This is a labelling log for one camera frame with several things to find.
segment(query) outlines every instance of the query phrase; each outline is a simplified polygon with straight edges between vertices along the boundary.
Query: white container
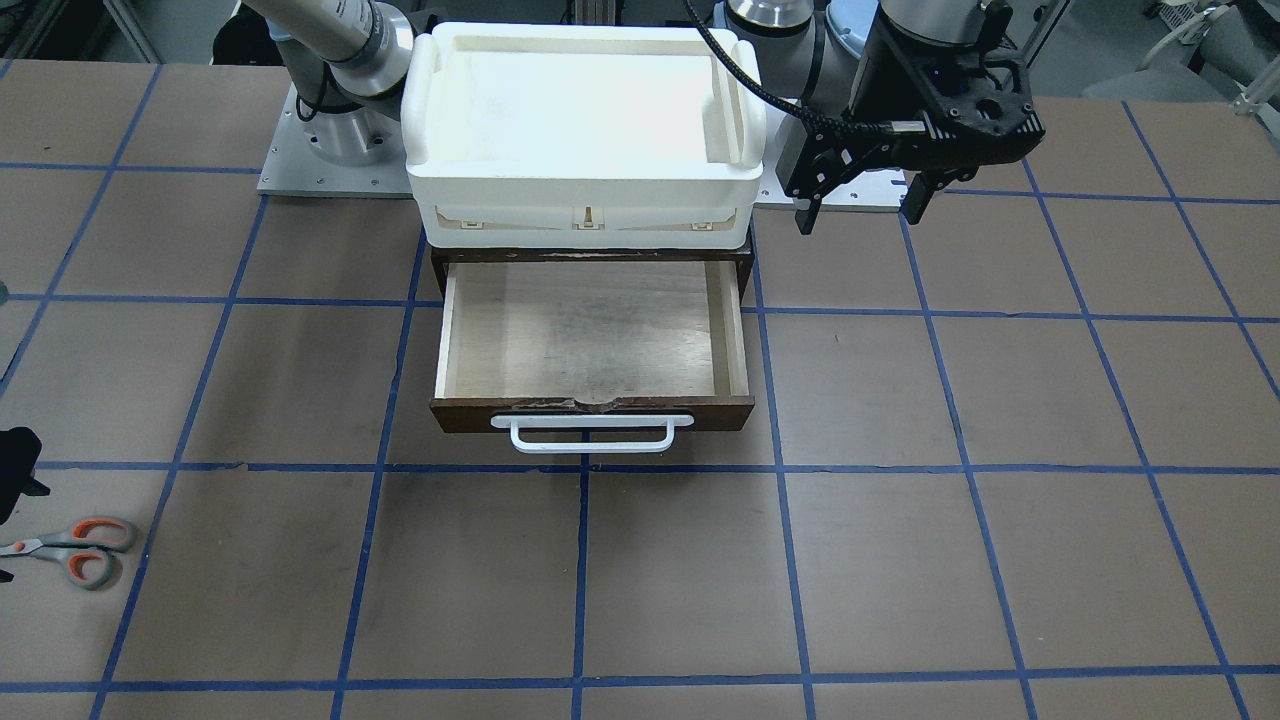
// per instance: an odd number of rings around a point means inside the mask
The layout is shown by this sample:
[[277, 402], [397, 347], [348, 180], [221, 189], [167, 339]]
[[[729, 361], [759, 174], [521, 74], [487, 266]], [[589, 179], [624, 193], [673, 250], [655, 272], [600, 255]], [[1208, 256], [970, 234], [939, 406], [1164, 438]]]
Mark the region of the white container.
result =
[[735, 249], [763, 172], [764, 104], [694, 29], [444, 23], [401, 124], [436, 247]]

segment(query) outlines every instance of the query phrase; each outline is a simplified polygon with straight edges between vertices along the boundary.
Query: white metal handle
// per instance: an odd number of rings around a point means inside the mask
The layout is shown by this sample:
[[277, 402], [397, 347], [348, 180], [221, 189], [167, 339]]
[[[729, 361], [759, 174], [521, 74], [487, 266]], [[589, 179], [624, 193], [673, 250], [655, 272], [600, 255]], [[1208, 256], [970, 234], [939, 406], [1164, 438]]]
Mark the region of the white metal handle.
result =
[[[571, 452], [662, 452], [676, 439], [676, 428], [692, 425], [690, 415], [498, 415], [495, 428], [511, 429], [511, 445], [530, 455]], [[620, 429], [664, 428], [662, 439], [648, 442], [529, 442], [520, 429]]]

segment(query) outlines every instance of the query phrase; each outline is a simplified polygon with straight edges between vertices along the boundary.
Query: blue tape grid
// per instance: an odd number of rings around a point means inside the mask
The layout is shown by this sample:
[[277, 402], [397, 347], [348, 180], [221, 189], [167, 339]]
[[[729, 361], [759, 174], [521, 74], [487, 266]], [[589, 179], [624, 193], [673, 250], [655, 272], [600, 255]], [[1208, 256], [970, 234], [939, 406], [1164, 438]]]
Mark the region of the blue tape grid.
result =
[[1192, 219], [1187, 215], [1187, 208], [1183, 201], [1174, 192], [1174, 186], [1169, 182], [1169, 176], [1165, 174], [1165, 168], [1160, 165], [1160, 160], [1156, 158], [1156, 151], [1151, 149], [1151, 143], [1147, 142], [1147, 136], [1143, 135], [1142, 127], [1138, 124], [1138, 118], [1134, 117], [1133, 109], [1129, 108], [1128, 102], [1121, 102], [1124, 106], [1125, 115], [1129, 117], [1129, 123], [1133, 124], [1133, 131], [1138, 133], [1138, 140], [1142, 142], [1143, 150], [1147, 151], [1147, 156], [1151, 158], [1151, 164], [1155, 165], [1156, 173], [1160, 176], [1160, 182], [1165, 183], [1165, 190], [1169, 191], [1169, 199], [1174, 202], [1174, 208], [1178, 209], [1178, 215], [1183, 219], [1183, 224], [1187, 225], [1187, 232], [1192, 237], [1192, 242], [1196, 243], [1196, 251], [1199, 252], [1201, 259], [1204, 260], [1204, 266], [1208, 269], [1210, 277], [1213, 278], [1213, 284], [1217, 286], [1217, 291], [1222, 293], [1222, 300], [1226, 302], [1228, 311], [1231, 313], [1231, 318], [1235, 324], [1239, 325], [1240, 332], [1244, 334], [1244, 342], [1248, 343], [1249, 351], [1253, 352], [1253, 357], [1258, 361], [1258, 366], [1262, 368], [1262, 374], [1266, 375], [1267, 383], [1271, 386], [1271, 392], [1280, 400], [1280, 387], [1276, 387], [1276, 379], [1272, 377], [1271, 370], [1267, 369], [1266, 361], [1262, 359], [1262, 354], [1258, 352], [1257, 343], [1253, 342], [1253, 336], [1249, 334], [1249, 328], [1240, 320], [1240, 313], [1235, 307], [1235, 301], [1231, 300], [1231, 295], [1226, 292], [1226, 284], [1222, 283], [1222, 277], [1217, 274], [1217, 268], [1213, 266], [1213, 261], [1210, 259], [1208, 252], [1204, 250], [1204, 243], [1201, 242], [1199, 233], [1196, 232], [1196, 227], [1192, 224]]
[[347, 612], [347, 632], [342, 641], [342, 657], [338, 661], [338, 685], [333, 693], [330, 717], [342, 717], [342, 703], [346, 698], [347, 676], [351, 673], [351, 653], [356, 647], [356, 630], [360, 624], [360, 606], [365, 597], [365, 578], [369, 575], [369, 556], [374, 544], [374, 525], [378, 521], [378, 503], [383, 495], [383, 478], [387, 475], [387, 455], [392, 443], [392, 425], [396, 420], [396, 402], [399, 398], [399, 383], [404, 374], [404, 355], [408, 352], [410, 333], [413, 328], [415, 299], [417, 283], [422, 274], [422, 261], [426, 258], [426, 233], [419, 233], [417, 254], [413, 258], [413, 274], [410, 278], [408, 293], [401, 304], [404, 315], [401, 320], [399, 345], [396, 347], [396, 374], [392, 377], [387, 393], [387, 410], [383, 414], [383, 432], [378, 441], [378, 462], [374, 468], [374, 482], [369, 491], [369, 509], [365, 515], [365, 534], [360, 543], [360, 561], [356, 566], [356, 587], [351, 593], [351, 610]]
[[[1234, 675], [1280, 675], [1280, 665], [1231, 665]], [[771, 675], [631, 675], [585, 678], [374, 678], [347, 680], [347, 692], [360, 691], [536, 691], [582, 688], [687, 688], [730, 685], [852, 685], [878, 683], [989, 683], [1018, 680], [1075, 680], [1087, 678], [1219, 676], [1219, 665], [1135, 665], [1112, 667], [1041, 667], [1016, 670], [923, 670], [911, 673], [814, 673]], [[0, 683], [0, 693], [54, 694], [95, 692], [101, 683]], [[164, 692], [335, 692], [338, 680], [116, 680], [113, 693]]]
[[[762, 279], [762, 259], [755, 258], [755, 301], [767, 306], [764, 281]], [[764, 364], [764, 393], [769, 404], [769, 437], [773, 441], [773, 473], [778, 484], [778, 510], [782, 514], [782, 550], [787, 560], [787, 584], [791, 589], [791, 616], [796, 629], [796, 652], [800, 656], [800, 679], [804, 692], [804, 711], [806, 720], [817, 720], [818, 707], [813, 696], [813, 670], [809, 666], [809, 637], [804, 625], [804, 603], [800, 598], [800, 575], [796, 570], [795, 538], [791, 532], [791, 503], [787, 496], [786, 462], [782, 457], [782, 432], [778, 423], [778, 400], [773, 384], [773, 354], [769, 351], [769, 327], [765, 313], [756, 315], [760, 328], [760, 359]]]
[[[582, 433], [582, 442], [590, 442], [591, 433]], [[570, 720], [582, 720], [584, 665], [586, 664], [586, 562], [590, 539], [591, 510], [591, 456], [579, 456], [577, 468], [577, 569], [573, 588], [573, 676], [571, 678]]]
[[[1128, 105], [1125, 105], [1125, 111], [1128, 113]], [[1130, 120], [1134, 123], [1134, 131], [1142, 132], [1138, 128], [1137, 120], [1133, 115], [1129, 115]], [[1036, 182], [1036, 173], [1032, 170], [1030, 163], [1025, 159], [1023, 160], [1023, 168], [1027, 170], [1027, 177], [1032, 183], [1032, 188], [1038, 188]], [[1125, 427], [1129, 430], [1129, 437], [1133, 441], [1134, 448], [1138, 452], [1138, 461], [1147, 475], [1147, 483], [1151, 487], [1152, 496], [1155, 497], [1156, 506], [1160, 510], [1161, 520], [1165, 524], [1165, 530], [1169, 533], [1169, 539], [1174, 547], [1174, 553], [1178, 556], [1178, 564], [1183, 569], [1183, 575], [1187, 579], [1187, 584], [1192, 591], [1192, 597], [1196, 601], [1196, 607], [1201, 614], [1201, 620], [1204, 623], [1204, 630], [1208, 633], [1210, 644], [1213, 647], [1213, 655], [1219, 660], [1219, 666], [1221, 674], [1226, 676], [1228, 688], [1231, 691], [1231, 698], [1235, 701], [1235, 707], [1240, 714], [1242, 720], [1249, 720], [1249, 710], [1244, 706], [1244, 697], [1240, 694], [1239, 684], [1235, 680], [1235, 675], [1230, 671], [1230, 665], [1226, 660], [1226, 652], [1222, 648], [1222, 641], [1217, 634], [1217, 628], [1213, 625], [1213, 620], [1210, 616], [1208, 605], [1204, 602], [1204, 596], [1201, 593], [1199, 583], [1196, 582], [1196, 575], [1192, 573], [1190, 562], [1187, 559], [1187, 552], [1183, 548], [1181, 539], [1178, 536], [1178, 529], [1174, 527], [1172, 515], [1169, 512], [1169, 507], [1165, 505], [1164, 495], [1160, 489], [1160, 482], [1156, 479], [1156, 473], [1151, 468], [1151, 461], [1147, 457], [1147, 451], [1143, 448], [1142, 438], [1138, 436], [1138, 427], [1134, 424], [1133, 415], [1129, 413], [1129, 405], [1125, 401], [1124, 392], [1120, 389], [1120, 382], [1116, 378], [1115, 369], [1111, 366], [1111, 360], [1107, 357], [1107, 351], [1102, 346], [1102, 337], [1098, 334], [1097, 325], [1093, 318], [1089, 315], [1088, 302], [1084, 299], [1084, 293], [1080, 290], [1080, 283], [1076, 281], [1075, 270], [1071, 268], [1071, 261], [1068, 259], [1066, 249], [1062, 245], [1062, 240], [1059, 237], [1057, 228], [1053, 224], [1053, 217], [1050, 213], [1048, 204], [1043, 197], [1037, 199], [1041, 206], [1041, 213], [1044, 215], [1044, 222], [1048, 224], [1050, 236], [1053, 238], [1053, 245], [1057, 247], [1057, 252], [1062, 259], [1062, 265], [1066, 268], [1068, 281], [1071, 283], [1071, 291], [1075, 293], [1075, 299], [1080, 305], [1080, 313], [1084, 314], [1084, 323], [1089, 329], [1089, 337], [1093, 340], [1093, 346], [1097, 348], [1098, 359], [1102, 361], [1102, 369], [1107, 375], [1107, 383], [1111, 386], [1111, 392], [1115, 395], [1116, 404], [1120, 406], [1120, 413], [1124, 416]], [[1226, 290], [1222, 288], [1222, 295], [1226, 297]]]
[[1018, 642], [1018, 628], [1014, 625], [1014, 612], [1009, 605], [1009, 593], [1005, 591], [1004, 575], [1000, 571], [1000, 560], [996, 556], [996, 543], [991, 537], [991, 527], [987, 524], [987, 511], [982, 505], [982, 492], [978, 488], [978, 479], [969, 461], [969, 448], [964, 441], [964, 429], [960, 425], [960, 411], [956, 407], [955, 395], [951, 391], [951, 378], [947, 374], [947, 365], [942, 357], [942, 345], [938, 342], [937, 328], [933, 324], [933, 313], [929, 310], [929, 300], [924, 292], [924, 279], [915, 256], [915, 246], [911, 243], [911, 231], [908, 228], [906, 218], [899, 215], [899, 227], [902, 229], [902, 241], [906, 243], [906, 258], [911, 264], [911, 277], [915, 281], [915, 292], [920, 299], [920, 309], [924, 313], [924, 327], [929, 333], [929, 345], [933, 347], [933, 360], [938, 368], [938, 378], [942, 380], [942, 395], [947, 401], [947, 413], [951, 416], [951, 428], [956, 437], [956, 451], [960, 455], [960, 464], [964, 469], [965, 482], [969, 484], [969, 497], [973, 501], [974, 514], [978, 519], [978, 530], [982, 534], [982, 544], [987, 551], [987, 564], [991, 568], [991, 578], [996, 585], [996, 600], [1000, 602], [1000, 612], [1005, 620], [1005, 633], [1009, 635], [1009, 650], [1014, 659], [1014, 670], [1018, 675], [1018, 684], [1023, 691], [1023, 702], [1027, 705], [1029, 720], [1038, 720], [1039, 712], [1036, 710], [1036, 698], [1032, 696], [1030, 679], [1027, 675], [1027, 662], [1023, 660], [1023, 648]]
[[[3, 78], [13, 60], [4, 63], [0, 67], [0, 78]], [[223, 316], [219, 322], [218, 329], [214, 334], [212, 343], [210, 346], [209, 355], [206, 357], [205, 368], [201, 373], [200, 382], [197, 383], [196, 393], [192, 398], [191, 406], [188, 409], [187, 419], [183, 425], [182, 436], [179, 438], [178, 448], [174, 452], [173, 462], [111, 462], [111, 461], [45, 461], [38, 465], [41, 469], [69, 469], [69, 468], [82, 468], [82, 469], [97, 469], [97, 470], [165, 470], [168, 471], [164, 489], [160, 495], [160, 500], [156, 506], [155, 515], [152, 518], [151, 529], [147, 534], [145, 542], [145, 550], [142, 559], [138, 565], [138, 570], [134, 575], [133, 585], [131, 587], [129, 598], [125, 603], [125, 610], [122, 615], [120, 626], [116, 632], [116, 637], [113, 642], [111, 652], [108, 659], [106, 667], [104, 669], [102, 679], [99, 682], [90, 683], [0, 683], [0, 693], [64, 693], [64, 692], [93, 692], [95, 703], [91, 717], [96, 719], [100, 716], [105, 697], [108, 693], [113, 692], [175, 692], [175, 691], [205, 691], [205, 692], [291, 692], [291, 691], [317, 691], [317, 692], [333, 692], [334, 702], [332, 716], [339, 717], [342, 710], [342, 698], [348, 691], [372, 691], [372, 689], [506, 689], [506, 688], [570, 688], [573, 693], [572, 702], [572, 717], [579, 720], [581, 715], [581, 691], [584, 688], [605, 688], [605, 687], [685, 687], [685, 685], [736, 685], [736, 684], [799, 684], [804, 688], [805, 693], [805, 708], [806, 715], [810, 720], [815, 719], [817, 712], [814, 710], [813, 702], [813, 685], [815, 684], [831, 684], [831, 683], [914, 683], [914, 682], [991, 682], [991, 680], [1018, 680], [1023, 687], [1024, 700], [1028, 706], [1028, 714], [1030, 717], [1036, 717], [1034, 701], [1030, 694], [1029, 680], [1038, 679], [1060, 679], [1060, 678], [1114, 678], [1114, 676], [1196, 676], [1196, 675], [1221, 675], [1225, 676], [1233, 693], [1233, 698], [1236, 702], [1238, 710], [1242, 719], [1248, 719], [1248, 710], [1244, 706], [1243, 698], [1240, 696], [1235, 678], [1239, 675], [1280, 675], [1280, 665], [1231, 665], [1225, 652], [1220, 638], [1213, 626], [1212, 619], [1210, 618], [1207, 605], [1199, 591], [1198, 583], [1196, 582], [1194, 574], [1192, 573], [1187, 555], [1179, 541], [1176, 528], [1174, 527], [1172, 518], [1170, 516], [1167, 509], [1164, 505], [1164, 498], [1160, 491], [1157, 474], [1220, 474], [1220, 475], [1238, 475], [1238, 474], [1263, 474], [1263, 475], [1280, 475], [1280, 468], [1235, 468], [1235, 466], [1162, 466], [1151, 465], [1143, 448], [1140, 439], [1137, 433], [1137, 428], [1133, 423], [1132, 416], [1128, 411], [1128, 405], [1124, 401], [1124, 396], [1120, 391], [1119, 382], [1116, 380], [1115, 373], [1110, 365], [1110, 360], [1106, 356], [1106, 351], [1102, 347], [1101, 338], [1097, 334], [1094, 320], [1121, 320], [1121, 322], [1184, 322], [1184, 323], [1231, 323], [1239, 327], [1240, 332], [1244, 334], [1245, 341], [1258, 361], [1260, 368], [1266, 375], [1267, 382], [1271, 386], [1272, 392], [1280, 397], [1280, 388], [1276, 386], [1275, 375], [1267, 368], [1257, 345], [1248, 331], [1249, 324], [1277, 324], [1280, 319], [1277, 318], [1261, 318], [1261, 316], [1242, 316], [1236, 310], [1235, 304], [1231, 301], [1225, 284], [1221, 281], [1216, 268], [1204, 250], [1190, 219], [1187, 215], [1185, 205], [1188, 204], [1230, 204], [1230, 205], [1280, 205], [1280, 200], [1243, 200], [1243, 199], [1212, 199], [1212, 197], [1180, 197], [1175, 193], [1172, 184], [1170, 183], [1167, 176], [1165, 174], [1162, 167], [1156, 158], [1155, 151], [1147, 142], [1147, 138], [1142, 133], [1142, 128], [1138, 124], [1137, 118], [1134, 118], [1132, 110], [1125, 105], [1125, 111], [1138, 135], [1143, 147], [1146, 149], [1152, 164], [1156, 167], [1157, 173], [1161, 177], [1169, 195], [1167, 196], [1117, 196], [1117, 195], [1089, 195], [1089, 193], [1060, 193], [1060, 192], [1042, 192], [1036, 183], [1034, 174], [1032, 173], [1030, 165], [1024, 161], [1028, 177], [1032, 182], [1032, 191], [993, 191], [993, 190], [968, 190], [968, 188], [955, 188], [951, 192], [960, 195], [993, 195], [993, 196], [1023, 196], [1023, 197], [1036, 197], [1039, 201], [1042, 213], [1044, 214], [1046, 223], [1050, 227], [1050, 232], [1053, 236], [1055, 243], [1057, 245], [1059, 254], [1066, 266], [1069, 279], [1071, 281], [1073, 290], [1076, 293], [1076, 299], [1080, 304], [1080, 313], [1019, 313], [1019, 314], [1004, 314], [1004, 313], [986, 313], [986, 311], [965, 311], [965, 310], [932, 310], [928, 307], [927, 299], [924, 295], [923, 281], [919, 274], [919, 268], [916, 265], [914, 249], [911, 246], [910, 232], [906, 225], [902, 225], [904, 241], [908, 246], [908, 254], [911, 263], [911, 269], [914, 279], [916, 283], [916, 291], [920, 297], [922, 310], [896, 310], [896, 309], [827, 309], [827, 307], [769, 307], [764, 305], [764, 293], [760, 281], [760, 273], [755, 273], [755, 288], [758, 297], [760, 299], [760, 307], [748, 307], [744, 313], [754, 313], [758, 316], [760, 327], [760, 340], [765, 365], [765, 391], [769, 404], [769, 423], [771, 433], [774, 446], [774, 462], [773, 465], [685, 465], [685, 466], [649, 466], [649, 465], [614, 465], [614, 464], [595, 464], [593, 465], [589, 456], [582, 455], [580, 457], [579, 465], [411, 465], [411, 464], [388, 464], [387, 451], [389, 446], [389, 433], [392, 419], [394, 416], [396, 400], [398, 393], [398, 383], [401, 378], [401, 370], [403, 368], [404, 352], [408, 341], [408, 333], [412, 323], [413, 309], [417, 307], [440, 307], [439, 301], [419, 301], [416, 299], [416, 286], [420, 277], [420, 268], [424, 261], [425, 255], [425, 238], [420, 238], [417, 258], [415, 259], [415, 272], [411, 281], [411, 290], [408, 297], [404, 301], [392, 301], [392, 300], [360, 300], [360, 299], [289, 299], [289, 297], [238, 297], [239, 282], [243, 278], [244, 268], [252, 254], [253, 243], [256, 240], [257, 229], [261, 225], [262, 215], [266, 209], [266, 199], [259, 206], [257, 217], [255, 218], [253, 228], [251, 231], [250, 238], [246, 243], [244, 252], [241, 258], [241, 264], [237, 269], [236, 279], [233, 281], [230, 293], [227, 297], [186, 297], [186, 296], [97, 296], [97, 295], [58, 295], [56, 288], [61, 281], [63, 274], [68, 264], [74, 255], [76, 249], [79, 246], [83, 234], [92, 220], [93, 213], [96, 211], [101, 199], [106, 191], [106, 187], [111, 177], [118, 172], [152, 172], [152, 173], [216, 173], [216, 174], [256, 174], [260, 172], [257, 168], [219, 168], [219, 167], [160, 167], [160, 165], [123, 165], [120, 164], [120, 158], [137, 128], [137, 123], [146, 108], [146, 104], [151, 96], [155, 83], [159, 78], [161, 68], [157, 67], [155, 73], [148, 82], [146, 91], [140, 100], [138, 108], [125, 131], [124, 138], [122, 140], [115, 156], [109, 165], [86, 165], [86, 164], [58, 164], [58, 163], [0, 163], [0, 169], [52, 169], [52, 170], [97, 170], [105, 172], [102, 183], [99, 186], [95, 197], [86, 211], [86, 215], [78, 227], [70, 246], [67, 250], [58, 270], [55, 272], [52, 279], [50, 281], [49, 288], [44, 293], [15, 293], [14, 300], [19, 301], [38, 301], [40, 306], [35, 313], [27, 333], [24, 334], [18, 350], [10, 363], [9, 370], [0, 379], [0, 396], [3, 396], [15, 368], [18, 366], [23, 354], [29, 346], [31, 338], [35, 334], [40, 320], [42, 319], [47, 306], [51, 302], [60, 301], [77, 301], [77, 302], [173, 302], [173, 304], [221, 304]], [[1184, 315], [1098, 315], [1089, 313], [1087, 304], [1084, 301], [1083, 293], [1080, 292], [1079, 284], [1075, 281], [1074, 272], [1071, 270], [1070, 263], [1066, 258], [1065, 250], [1061, 241], [1057, 237], [1056, 228], [1053, 227], [1052, 217], [1048, 213], [1048, 208], [1044, 199], [1048, 197], [1064, 197], [1064, 199], [1080, 199], [1080, 200], [1112, 200], [1112, 201], [1143, 201], [1143, 202], [1172, 202], [1179, 210], [1183, 222], [1187, 225], [1188, 233], [1190, 234], [1201, 258], [1206, 263], [1206, 266], [1212, 275], [1219, 291], [1221, 292], [1224, 300], [1226, 301], [1228, 309], [1230, 310], [1230, 316], [1184, 316]], [[207, 386], [209, 375], [212, 370], [212, 364], [218, 354], [223, 334], [225, 333], [227, 324], [232, 310], [236, 305], [340, 305], [340, 306], [375, 306], [375, 307], [403, 307], [404, 319], [402, 323], [401, 343], [397, 350], [397, 373], [392, 380], [390, 392], [388, 395], [387, 411], [384, 415], [383, 436], [379, 443], [379, 457], [375, 464], [248, 464], [246, 465], [250, 471], [312, 471], [312, 473], [344, 473], [344, 471], [367, 471], [374, 473], [375, 480], [370, 493], [370, 503], [366, 516], [366, 527], [364, 543], [361, 547], [360, 565], [357, 570], [356, 585], [352, 594], [352, 605], [348, 614], [347, 633], [343, 643], [343, 655], [339, 667], [339, 675], [334, 680], [301, 680], [301, 682], [250, 682], [250, 680], [218, 680], [218, 682], [197, 682], [197, 680], [178, 680], [178, 682], [118, 682], [114, 679], [115, 665], [119, 660], [120, 651], [123, 648], [128, 626], [132, 620], [133, 610], [137, 605], [137, 597], [141, 591], [141, 585], [146, 574], [147, 561], [150, 557], [150, 547], [152, 538], [155, 536], [156, 527], [159, 525], [164, 506], [172, 493], [174, 480], [179, 471], [212, 471], [219, 469], [237, 468], [238, 464], [215, 464], [215, 462], [183, 462], [182, 455], [186, 450], [187, 439], [189, 438], [191, 429], [198, 411], [200, 401], [202, 398], [205, 387]], [[943, 384], [945, 395], [947, 396], [948, 411], [952, 416], [952, 424], [956, 432], [956, 445], [960, 451], [961, 464], [960, 465], [931, 465], [931, 466], [869, 466], [869, 465], [787, 465], [782, 457], [781, 434], [778, 429], [777, 418], [777, 402], [774, 397], [773, 388], [773, 374], [772, 374], [772, 357], [768, 347], [768, 329], [767, 329], [767, 316], [780, 315], [780, 314], [850, 314], [850, 315], [900, 315], [900, 316], [919, 316], [925, 320], [925, 325], [929, 331], [931, 345], [934, 351], [934, 359], [938, 365], [940, 378]], [[963, 430], [959, 424], [959, 415], [955, 409], [954, 396], [950, 388], [950, 380], [946, 374], [945, 360], [941, 354], [941, 347], [937, 341], [937, 336], [933, 328], [933, 318], [937, 316], [957, 316], [957, 318], [1010, 318], [1010, 319], [1061, 319], [1061, 320], [1084, 320], [1089, 327], [1091, 336], [1094, 341], [1096, 348], [1098, 351], [1100, 359], [1106, 370], [1107, 379], [1111, 383], [1112, 391], [1120, 404], [1121, 411], [1125, 416], [1126, 425], [1130, 434], [1133, 436], [1134, 445], [1139, 454], [1140, 465], [1087, 465], [1087, 466], [1064, 466], [1064, 465], [1043, 465], [1043, 464], [1002, 464], [1002, 465], [974, 465], [968, 460], [968, 451], [964, 445]], [[576, 473], [580, 477], [580, 527], [579, 527], [579, 565], [577, 565], [577, 591], [575, 597], [575, 657], [573, 657], [573, 675], [570, 678], [513, 678], [513, 679], [483, 679], [483, 678], [463, 678], [463, 679], [369, 679], [369, 680], [352, 680], [347, 678], [349, 671], [351, 652], [355, 643], [355, 634], [358, 625], [360, 602], [364, 591], [364, 579], [367, 573], [369, 551], [372, 541], [374, 527], [376, 523], [378, 514], [378, 501], [380, 497], [380, 486], [385, 474], [388, 473], [475, 473], [475, 471], [494, 471], [494, 473], [512, 473], [512, 471], [540, 471], [540, 473]], [[791, 587], [791, 597], [794, 606], [794, 616], [796, 624], [796, 637], [797, 637], [797, 651], [800, 653], [800, 674], [780, 674], [780, 675], [751, 675], [751, 676], [724, 676], [724, 675], [700, 675], [700, 676], [625, 676], [625, 678], [594, 678], [584, 676], [584, 644], [585, 644], [585, 603], [586, 603], [586, 542], [588, 542], [588, 512], [589, 512], [589, 482], [591, 471], [613, 471], [613, 473], [774, 473], [778, 482], [778, 500], [780, 510], [782, 512], [783, 524], [783, 539], [785, 551], [787, 555], [787, 571], [788, 582]], [[1114, 474], [1144, 474], [1152, 488], [1153, 496], [1161, 511], [1161, 518], [1165, 523], [1166, 530], [1169, 532], [1170, 541], [1174, 546], [1175, 553], [1178, 555], [1179, 564], [1183, 568], [1187, 582], [1192, 589], [1196, 598], [1198, 610], [1204, 621], [1206, 630], [1211, 638], [1215, 653], [1219, 657], [1217, 665], [1188, 665], [1188, 666], [1129, 666], [1129, 667], [1056, 667], [1056, 669], [1027, 669], [1021, 661], [1020, 648], [1018, 646], [1016, 629], [1012, 625], [1012, 618], [1009, 611], [1007, 598], [1005, 597], [1004, 584], [1000, 577], [998, 562], [995, 555], [995, 547], [991, 542], [989, 530], [986, 524], [986, 516], [982, 507], [980, 495], [978, 493], [978, 487], [974, 483], [975, 473], [1006, 473], [1006, 471], [1034, 471], [1034, 473], [1114, 473]], [[993, 579], [997, 587], [997, 596], [1001, 601], [1001, 609], [1005, 615], [1006, 629], [1010, 635], [1010, 647], [1015, 657], [1015, 669], [1012, 670], [983, 670], [983, 671], [919, 671], [919, 673], [859, 673], [859, 674], [815, 674], [812, 673], [809, 667], [808, 659], [808, 639], [804, 630], [804, 612], [800, 601], [799, 592], [799, 579], [795, 566], [795, 551], [794, 542], [791, 537], [791, 524], [790, 524], [790, 510], [787, 503], [787, 488], [786, 488], [786, 475], [799, 474], [799, 473], [952, 473], [952, 474], [965, 474], [966, 480], [970, 486], [970, 495], [974, 500], [974, 509], [978, 515], [979, 527], [983, 533], [983, 541], [987, 547], [988, 560], [992, 568]]]
[[160, 70], [163, 67], [164, 65], [156, 65], [156, 69], [151, 73], [151, 79], [147, 82], [146, 90], [142, 91], [142, 97], [138, 100], [138, 106], [133, 111], [133, 118], [129, 119], [129, 124], [124, 129], [124, 137], [120, 138], [120, 145], [116, 146], [115, 155], [111, 156], [111, 164], [106, 167], [106, 172], [102, 174], [102, 182], [99, 183], [97, 192], [93, 193], [93, 200], [90, 202], [88, 210], [84, 211], [84, 218], [81, 220], [79, 227], [76, 228], [76, 234], [72, 237], [70, 246], [68, 246], [67, 252], [63, 255], [63, 260], [58, 264], [58, 269], [54, 270], [54, 277], [49, 281], [49, 287], [45, 290], [45, 297], [40, 301], [40, 306], [36, 309], [36, 314], [32, 316], [31, 324], [27, 325], [27, 332], [18, 343], [18, 350], [13, 354], [8, 370], [5, 370], [4, 377], [0, 377], [0, 398], [4, 397], [5, 391], [9, 388], [9, 383], [13, 380], [13, 375], [17, 372], [18, 365], [22, 364], [22, 359], [27, 354], [27, 347], [31, 346], [31, 338], [36, 334], [36, 329], [40, 328], [40, 322], [45, 318], [45, 313], [49, 310], [50, 296], [58, 291], [58, 284], [63, 282], [63, 275], [67, 274], [67, 268], [70, 265], [72, 258], [76, 255], [76, 250], [79, 247], [81, 241], [84, 240], [84, 232], [93, 220], [93, 214], [97, 211], [97, 206], [102, 202], [102, 196], [106, 195], [106, 186], [111, 183], [111, 177], [115, 174], [115, 169], [120, 165], [120, 158], [124, 156], [124, 150], [129, 146], [129, 141], [133, 138], [133, 133], [138, 128], [138, 120], [142, 119], [142, 113], [147, 108], [147, 101], [151, 100], [151, 92], [156, 87], [156, 81], [160, 79]]

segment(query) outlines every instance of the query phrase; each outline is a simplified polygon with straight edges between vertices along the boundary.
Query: wooden drawer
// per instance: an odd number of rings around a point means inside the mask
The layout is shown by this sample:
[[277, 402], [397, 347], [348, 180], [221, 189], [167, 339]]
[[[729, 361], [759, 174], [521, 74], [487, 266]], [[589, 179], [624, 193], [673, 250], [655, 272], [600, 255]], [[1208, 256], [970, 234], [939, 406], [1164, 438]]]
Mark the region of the wooden drawer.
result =
[[457, 263], [448, 273], [431, 400], [445, 432], [494, 430], [509, 415], [572, 415], [582, 429], [625, 429], [588, 416], [662, 415], [739, 430], [751, 413], [732, 261]]

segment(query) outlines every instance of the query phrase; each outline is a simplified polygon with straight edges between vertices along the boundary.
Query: floor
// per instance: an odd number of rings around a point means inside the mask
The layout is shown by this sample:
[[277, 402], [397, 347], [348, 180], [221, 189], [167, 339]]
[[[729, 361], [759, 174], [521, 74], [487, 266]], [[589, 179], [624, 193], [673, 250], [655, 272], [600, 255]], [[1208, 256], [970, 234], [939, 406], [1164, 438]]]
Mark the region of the floor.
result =
[[918, 227], [758, 213], [746, 428], [530, 457], [428, 411], [411, 202], [256, 195], [287, 85], [0, 65], [0, 542], [145, 533], [4, 562], [0, 716], [1280, 717], [1253, 123], [1044, 99]]

